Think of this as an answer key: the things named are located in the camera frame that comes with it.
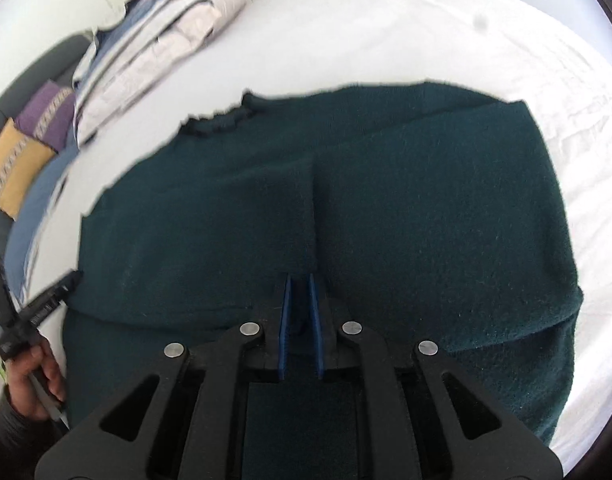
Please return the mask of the person's left hand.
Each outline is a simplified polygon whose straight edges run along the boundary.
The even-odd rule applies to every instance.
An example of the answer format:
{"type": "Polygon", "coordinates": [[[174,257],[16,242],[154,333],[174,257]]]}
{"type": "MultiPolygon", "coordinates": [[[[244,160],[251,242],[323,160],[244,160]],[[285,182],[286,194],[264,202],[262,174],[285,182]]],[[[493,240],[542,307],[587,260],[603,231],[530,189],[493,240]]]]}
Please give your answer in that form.
{"type": "Polygon", "coordinates": [[[38,344],[7,360],[6,375],[12,408],[33,422],[52,419],[44,399],[65,400],[64,377],[44,336],[38,344]]]}

